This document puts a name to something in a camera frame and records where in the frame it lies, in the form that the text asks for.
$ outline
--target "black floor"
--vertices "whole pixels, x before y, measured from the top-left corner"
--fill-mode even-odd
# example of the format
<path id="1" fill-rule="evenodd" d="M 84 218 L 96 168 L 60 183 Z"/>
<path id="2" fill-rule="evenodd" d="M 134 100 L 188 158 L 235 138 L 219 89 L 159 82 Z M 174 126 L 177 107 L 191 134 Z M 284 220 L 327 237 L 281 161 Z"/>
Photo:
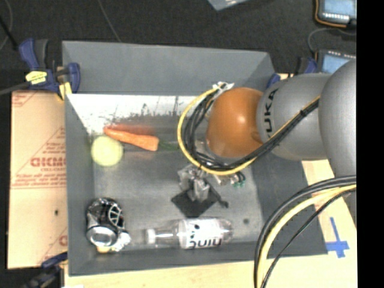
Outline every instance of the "black floor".
<path id="1" fill-rule="evenodd" d="M 17 41 L 48 38 L 48 61 L 61 62 L 61 40 L 117 41 L 97 0 L 7 0 Z M 313 20 L 313 0 L 250 0 L 215 11 L 207 0 L 100 0 L 123 42 L 249 49 L 269 52 L 276 72 L 294 72 L 298 58 L 312 56 L 309 34 L 323 26 Z M 4 0 L 0 16 L 9 23 Z M 5 34 L 0 29 L 0 46 Z M 320 32 L 314 48 L 356 52 L 356 37 Z M 8 41 L 0 50 L 0 89 L 23 81 L 24 63 Z M 39 270 L 6 270 L 10 98 L 0 96 L 0 287 L 19 287 Z"/>

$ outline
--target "plastic bottle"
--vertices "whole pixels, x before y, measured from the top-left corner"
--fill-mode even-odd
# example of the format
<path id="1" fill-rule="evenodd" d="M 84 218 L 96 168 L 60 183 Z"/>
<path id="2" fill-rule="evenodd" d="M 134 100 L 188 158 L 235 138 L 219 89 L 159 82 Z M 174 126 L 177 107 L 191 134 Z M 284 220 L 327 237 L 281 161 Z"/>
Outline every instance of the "plastic bottle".
<path id="1" fill-rule="evenodd" d="M 183 249 L 217 247 L 233 238 L 230 221 L 223 218 L 188 218 L 146 230 L 146 243 L 171 245 Z"/>

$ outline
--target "yellow tag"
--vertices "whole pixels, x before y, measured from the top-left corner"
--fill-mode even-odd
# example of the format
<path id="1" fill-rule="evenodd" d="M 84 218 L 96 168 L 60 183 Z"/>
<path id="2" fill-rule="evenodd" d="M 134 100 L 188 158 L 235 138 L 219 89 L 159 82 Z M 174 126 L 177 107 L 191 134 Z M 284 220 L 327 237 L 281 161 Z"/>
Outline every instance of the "yellow tag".
<path id="1" fill-rule="evenodd" d="M 44 82 L 46 80 L 47 73 L 45 71 L 34 70 L 25 76 L 25 79 L 32 85 Z"/>
<path id="2" fill-rule="evenodd" d="M 72 94 L 72 88 L 69 82 L 65 82 L 59 85 L 60 96 L 64 100 L 65 95 Z"/>

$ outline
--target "bottle label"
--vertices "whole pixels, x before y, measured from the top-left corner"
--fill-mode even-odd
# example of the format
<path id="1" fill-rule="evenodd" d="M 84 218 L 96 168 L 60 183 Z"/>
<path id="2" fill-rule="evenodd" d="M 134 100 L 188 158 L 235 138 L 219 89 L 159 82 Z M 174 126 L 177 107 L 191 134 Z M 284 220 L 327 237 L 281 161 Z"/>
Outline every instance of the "bottle label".
<path id="1" fill-rule="evenodd" d="M 223 242 L 221 227 L 216 219 L 182 220 L 179 238 L 184 249 L 217 247 Z"/>

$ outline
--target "orange sphere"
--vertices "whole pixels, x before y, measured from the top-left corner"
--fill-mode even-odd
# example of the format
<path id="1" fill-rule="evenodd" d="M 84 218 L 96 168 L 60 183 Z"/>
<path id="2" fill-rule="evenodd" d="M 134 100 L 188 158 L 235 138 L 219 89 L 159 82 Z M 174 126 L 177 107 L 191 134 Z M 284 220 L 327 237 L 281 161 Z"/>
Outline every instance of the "orange sphere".
<path id="1" fill-rule="evenodd" d="M 213 153 L 238 158 L 262 145 L 256 126 L 256 110 L 262 95 L 256 89 L 233 88 L 215 100 L 206 131 L 206 141 Z"/>

